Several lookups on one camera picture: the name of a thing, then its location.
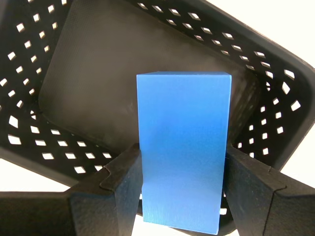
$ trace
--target basket bottom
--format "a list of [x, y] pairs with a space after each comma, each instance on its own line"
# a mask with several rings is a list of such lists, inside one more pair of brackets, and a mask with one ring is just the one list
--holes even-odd
[[154, 71], [231, 74], [230, 141], [259, 99], [256, 76], [228, 56], [123, 0], [77, 0], [39, 105], [50, 122], [118, 154], [138, 142], [136, 75]]

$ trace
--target blue rectangular block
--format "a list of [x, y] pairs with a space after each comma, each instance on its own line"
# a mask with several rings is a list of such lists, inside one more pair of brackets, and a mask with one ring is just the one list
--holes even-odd
[[137, 75], [146, 222], [217, 234], [231, 75]]

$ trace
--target plastic crate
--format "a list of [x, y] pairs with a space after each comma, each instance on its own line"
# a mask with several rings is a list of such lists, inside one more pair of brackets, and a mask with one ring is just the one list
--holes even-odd
[[69, 186], [138, 142], [136, 74], [230, 73], [228, 141], [276, 169], [314, 122], [314, 69], [205, 0], [5, 0], [0, 35], [1, 157]]

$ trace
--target white background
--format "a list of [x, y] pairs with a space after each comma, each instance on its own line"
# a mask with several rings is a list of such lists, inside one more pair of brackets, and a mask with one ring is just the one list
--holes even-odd
[[[315, 67], [313, 0], [209, 0], [246, 25]], [[315, 188], [315, 127], [282, 172]], [[68, 187], [0, 159], [0, 191], [65, 191]], [[132, 236], [183, 236], [168, 227], [144, 223], [136, 216]]]

